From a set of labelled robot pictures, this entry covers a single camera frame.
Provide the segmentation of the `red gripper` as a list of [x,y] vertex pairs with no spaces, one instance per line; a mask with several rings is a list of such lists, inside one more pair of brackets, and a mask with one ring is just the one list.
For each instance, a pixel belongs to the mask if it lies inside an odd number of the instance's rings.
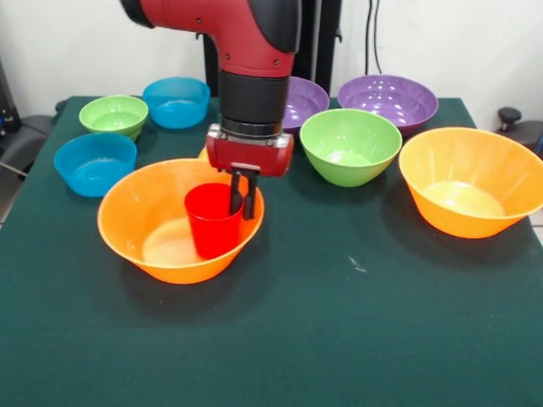
[[[230,182],[230,214],[235,215],[244,204],[244,220],[255,217],[255,192],[258,174],[281,177],[288,172],[294,151],[294,137],[283,133],[269,139],[240,138],[225,133],[212,124],[206,135],[206,151],[210,165],[232,171]],[[248,180],[245,199],[239,191],[241,172]]]

